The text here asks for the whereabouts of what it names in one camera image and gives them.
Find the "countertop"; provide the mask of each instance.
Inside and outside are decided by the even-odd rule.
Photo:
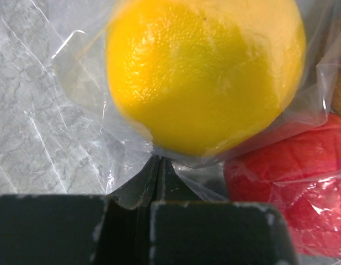
[[[100,127],[49,63],[46,0],[0,0],[0,194],[103,194]]]

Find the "red fruit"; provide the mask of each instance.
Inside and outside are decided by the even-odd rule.
[[[339,116],[227,161],[224,174],[231,200],[268,202],[281,210],[299,252],[341,257]]]

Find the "clear plastic bag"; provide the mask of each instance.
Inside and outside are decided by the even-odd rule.
[[[103,128],[107,193],[132,178],[151,153],[172,158],[181,165],[179,175],[187,176],[186,172],[182,174],[183,170],[202,168],[236,157],[326,122],[340,67],[341,34],[334,36],[321,53],[322,40],[326,38],[326,27],[341,11],[341,0],[296,0],[305,28],[307,49],[301,84],[294,99],[267,129],[226,152],[210,156],[189,156],[157,147],[136,132],[118,111],[106,77],[105,31],[115,8],[119,7],[117,4],[129,2],[50,1],[52,64],[66,94],[87,114],[100,121]],[[203,188],[198,179],[191,181]]]
[[[341,258],[341,117],[224,168],[229,198],[275,205],[301,254]]]

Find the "marble countertop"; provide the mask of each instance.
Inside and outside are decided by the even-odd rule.
[[[0,194],[103,194],[100,127],[49,65],[46,0],[0,0]]]

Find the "plastic wrap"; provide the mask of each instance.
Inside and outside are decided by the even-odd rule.
[[[100,126],[50,65],[46,0],[0,0],[0,195],[103,194]]]
[[[288,107],[276,119],[272,118],[271,124],[267,123],[270,124],[267,129],[262,132],[255,129],[258,133],[256,135],[253,133],[253,137],[241,144],[223,151],[227,145],[219,143],[216,148],[221,150],[220,153],[211,149],[209,151],[211,155],[206,155],[205,152],[203,155],[195,156],[156,146],[150,140],[152,135],[144,130],[144,126],[135,126],[135,123],[125,120],[126,115],[120,114],[120,107],[116,107],[115,100],[110,95],[105,70],[105,31],[109,23],[113,22],[112,18],[115,18],[115,11],[118,10],[116,6],[123,7],[130,2],[133,1],[50,1],[50,23],[53,28],[50,53],[60,84],[73,102],[100,122],[106,142],[113,142],[117,146],[103,147],[106,158],[104,173],[107,178],[109,176],[107,192],[111,192],[132,177],[130,171],[125,168],[141,168],[151,153],[170,157],[183,166],[201,168],[296,135],[326,121],[332,89],[340,67],[338,62],[341,58],[341,33],[326,35],[325,32],[331,20],[339,15],[341,0],[296,1],[306,35],[305,67],[300,85]],[[163,114],[172,111],[167,105],[164,107],[164,113],[155,117],[162,117]],[[169,131],[177,131],[183,122],[184,120],[173,119],[168,125]],[[290,130],[283,130],[282,127],[287,124],[292,125]],[[146,133],[140,134],[136,127],[142,128],[141,131]],[[121,150],[121,153],[130,153],[130,156],[119,155],[118,162],[111,165],[108,157],[115,153],[114,149]]]
[[[229,198],[268,202],[301,254],[341,258],[341,117],[224,166]]]

